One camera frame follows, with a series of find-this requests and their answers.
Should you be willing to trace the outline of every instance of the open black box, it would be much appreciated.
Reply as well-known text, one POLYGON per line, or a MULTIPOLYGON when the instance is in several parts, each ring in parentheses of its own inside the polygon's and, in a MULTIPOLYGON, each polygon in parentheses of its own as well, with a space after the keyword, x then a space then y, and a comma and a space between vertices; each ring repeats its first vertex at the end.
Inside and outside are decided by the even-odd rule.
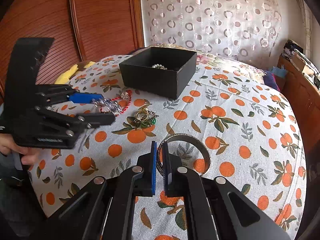
POLYGON ((194 51, 150 47, 119 64, 124 85, 178 99, 196 72, 194 51), (161 64, 167 68, 152 68, 161 64))

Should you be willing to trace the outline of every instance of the gold ring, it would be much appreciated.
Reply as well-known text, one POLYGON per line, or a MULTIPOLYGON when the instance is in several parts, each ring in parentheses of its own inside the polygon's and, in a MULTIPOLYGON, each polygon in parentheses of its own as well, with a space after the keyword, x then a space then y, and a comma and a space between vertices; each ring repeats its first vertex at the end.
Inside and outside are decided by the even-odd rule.
POLYGON ((147 111, 147 110, 144 109, 144 108, 143 108, 143 109, 140 109, 140 110, 136 113, 135 118, 136 118, 137 120, 139 120, 139 122, 143 122, 143 121, 145 121, 145 120, 147 120, 147 119, 149 118, 149 111, 147 111), (138 116, 139 116, 140 114, 144 114, 144 115, 145 115, 145 118, 144 118, 144 119, 139 119, 138 116))

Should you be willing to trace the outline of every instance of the orange print tablecloth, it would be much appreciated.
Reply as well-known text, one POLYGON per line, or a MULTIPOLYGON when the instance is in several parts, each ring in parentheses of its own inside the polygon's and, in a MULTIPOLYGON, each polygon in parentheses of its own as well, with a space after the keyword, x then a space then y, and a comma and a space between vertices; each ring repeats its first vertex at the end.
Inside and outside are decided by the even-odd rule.
MULTIPOLYGON (((128 89, 119 70, 127 57, 107 57, 70 84, 114 98, 128 89)), ((152 140, 160 143, 168 133, 187 133, 201 140, 211 155, 206 178, 227 177, 294 239, 306 195, 299 127, 286 98, 254 81, 247 67, 199 52, 196 73, 179 99, 131 89, 132 104, 111 126, 88 129, 72 150, 43 150, 29 176, 45 214, 54 213, 95 176, 109 179, 135 165, 139 155, 150 152, 152 140), (152 127, 135 129, 131 116, 142 106, 160 117, 152 127)), ((93 105, 72 102, 51 110, 68 115, 95 111, 93 105)), ((203 171, 204 160, 194 146, 172 142, 169 150, 185 166, 203 171)), ((183 201, 164 195, 158 172, 156 183, 153 198, 137 198, 132 239, 187 239, 183 201)))

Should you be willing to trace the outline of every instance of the human hand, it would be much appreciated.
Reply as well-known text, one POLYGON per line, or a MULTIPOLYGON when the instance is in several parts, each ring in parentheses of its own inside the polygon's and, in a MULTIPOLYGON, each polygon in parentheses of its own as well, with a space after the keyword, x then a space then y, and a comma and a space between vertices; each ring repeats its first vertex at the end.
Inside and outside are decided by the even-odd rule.
POLYGON ((23 165, 33 165, 38 160, 40 149, 27 148, 16 145, 11 134, 0 134, 0 152, 4 155, 11 153, 11 150, 21 153, 24 156, 21 158, 23 165))

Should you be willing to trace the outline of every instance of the silver bangle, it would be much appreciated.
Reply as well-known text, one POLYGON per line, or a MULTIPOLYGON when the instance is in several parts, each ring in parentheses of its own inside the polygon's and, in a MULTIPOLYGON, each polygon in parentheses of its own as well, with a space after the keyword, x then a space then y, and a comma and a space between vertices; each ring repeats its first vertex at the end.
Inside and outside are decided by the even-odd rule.
POLYGON ((159 145, 158 150, 157 150, 157 170, 159 171, 159 173, 161 175, 163 175, 163 166, 162 163, 160 161, 160 151, 162 148, 162 144, 164 142, 173 142, 173 141, 184 141, 184 142, 188 142, 191 143, 192 145, 194 145, 202 154, 203 158, 204 158, 204 172, 201 174, 201 176, 205 175, 208 170, 210 169, 211 166, 211 158, 209 155, 209 152, 207 150, 207 148, 204 146, 204 144, 199 141, 196 137, 193 137, 192 135, 186 134, 186 133, 175 133, 172 135, 167 136, 159 145))

